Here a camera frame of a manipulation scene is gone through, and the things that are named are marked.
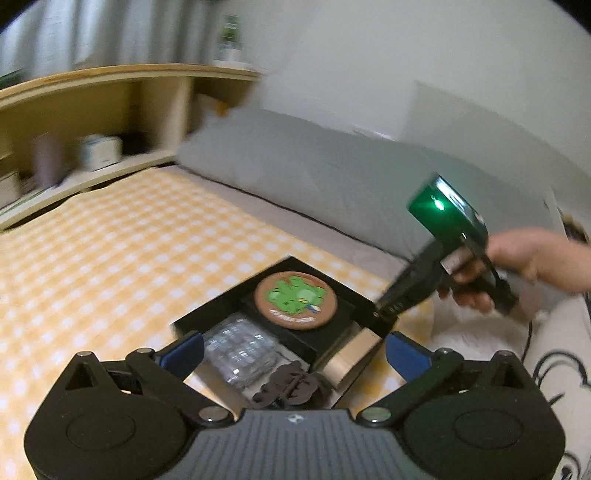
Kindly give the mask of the person right hand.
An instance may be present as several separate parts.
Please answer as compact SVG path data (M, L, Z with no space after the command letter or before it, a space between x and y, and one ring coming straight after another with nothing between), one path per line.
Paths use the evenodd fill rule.
M572 291L565 267L572 260L577 245L565 236L536 229L518 229L490 237L486 254L492 264L519 274L531 284L541 281L562 292ZM468 284L485 272L484 260L473 259L453 275L460 284ZM462 307L482 313L493 310L492 298L484 292L454 292L452 297Z

